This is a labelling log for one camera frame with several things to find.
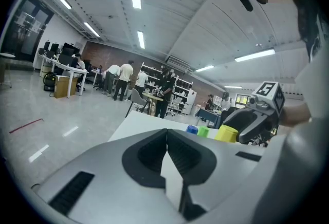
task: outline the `white ceiling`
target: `white ceiling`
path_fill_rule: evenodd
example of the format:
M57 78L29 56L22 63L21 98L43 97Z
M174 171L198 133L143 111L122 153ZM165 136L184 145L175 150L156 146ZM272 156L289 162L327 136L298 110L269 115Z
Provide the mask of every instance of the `white ceiling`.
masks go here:
M252 12L239 0L142 0L141 10L133 8L132 0L68 0L71 10L58 0L43 1L91 41L162 62L172 55L191 69L214 65L194 75L218 87L256 88L259 82L276 80L293 88L294 78L308 61L291 0L266 5L250 0ZM100 34L99 39L84 21ZM137 30L144 32L145 50L139 47ZM270 47L276 55L234 61ZM289 90L299 93L297 88Z

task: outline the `brick wall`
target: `brick wall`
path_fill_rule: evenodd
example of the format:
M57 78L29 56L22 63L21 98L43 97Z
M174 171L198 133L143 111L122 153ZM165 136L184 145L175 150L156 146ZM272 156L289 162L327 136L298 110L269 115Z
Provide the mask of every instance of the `brick wall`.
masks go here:
M121 66L122 64L128 63L128 60L133 60L134 74L132 76L132 87L135 85L137 75L143 62L146 66L155 67L157 69L160 69L161 66L159 62L153 61L146 57L93 42L87 42L82 53L82 58L85 60L90 60L91 64L94 66L102 65L103 69L108 69L113 64ZM183 73L177 70L175 70L175 73L179 75L181 79L188 82L193 82L192 89L197 92L194 102L195 104L202 104L202 101L206 102L209 94L220 97L223 95L221 91L197 80L192 76L189 76L188 74L183 76Z

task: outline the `black vent slot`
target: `black vent slot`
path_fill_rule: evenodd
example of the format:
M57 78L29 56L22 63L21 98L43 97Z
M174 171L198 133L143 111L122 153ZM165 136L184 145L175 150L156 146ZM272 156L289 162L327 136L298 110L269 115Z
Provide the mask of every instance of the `black vent slot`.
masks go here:
M86 172L77 173L76 176L51 200L49 205L66 216L93 178L93 174Z
M168 130L167 145L168 154L186 185L206 182L216 168L216 156L210 149L174 130Z
M122 155L122 166L140 185L164 189L166 180L160 173L166 152L167 129L162 129L127 148Z
M235 155L255 162L259 162L259 160L261 160L262 158L261 156L246 153L246 152L237 152Z

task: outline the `white table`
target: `white table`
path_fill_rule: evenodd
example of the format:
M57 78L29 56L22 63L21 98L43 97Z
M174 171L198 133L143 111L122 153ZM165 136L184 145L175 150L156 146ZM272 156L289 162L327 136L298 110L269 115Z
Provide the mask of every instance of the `white table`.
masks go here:
M147 114L139 113L133 110L120 124L118 129L113 133L109 139L109 142L162 128L185 131L187 127L188 124L149 116ZM218 130L216 129L209 129L208 138L214 139L217 132ZM166 178L166 196L173 203L175 208L178 209L181 197L181 189L183 186L182 177L173 161L171 160L168 152L165 154L162 161L161 176Z
M70 67L70 66L65 66L65 65L61 64L60 62L56 61L55 59L47 58L44 55L38 54L38 56L40 56L42 58L41 69L40 69L40 76L41 76L43 64L44 64L45 61L52 62L52 68L51 68L51 71L52 72L54 71L55 66L57 66L57 67L59 67L59 68L61 68L63 70L69 70L71 72L70 73L70 79L69 79L69 82L68 82L68 89L67 89L67 97L68 98L70 98L70 92L71 92L71 86L72 86L72 80L73 80L74 73L83 74L82 84L81 84L81 89L80 89L80 96L82 96L82 92L83 92L83 88L84 88L84 82L86 80L86 76L87 76L88 71L82 70L82 69L78 69L78 68L73 68L73 67Z
M99 74L99 71L92 70L92 73L95 74L95 77L94 77L94 83L93 83L93 88L95 88L95 82L96 82L97 75Z
M4 58L7 58L7 59L14 59L15 58L15 55L5 53L5 52L0 52L0 56L4 57ZM11 88L10 65L8 63L7 63L7 67L8 67L8 73L9 73L9 83L10 83L10 88Z

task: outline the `box on shelf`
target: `box on shelf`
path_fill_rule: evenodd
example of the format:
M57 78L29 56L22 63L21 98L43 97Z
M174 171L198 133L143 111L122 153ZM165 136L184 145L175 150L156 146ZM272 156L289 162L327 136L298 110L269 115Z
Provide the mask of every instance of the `box on shelf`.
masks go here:
M67 76L56 76L55 90L53 93L55 98L62 98L67 96L69 80L70 78ZM73 78L70 95L74 95L76 93L77 82L78 78Z

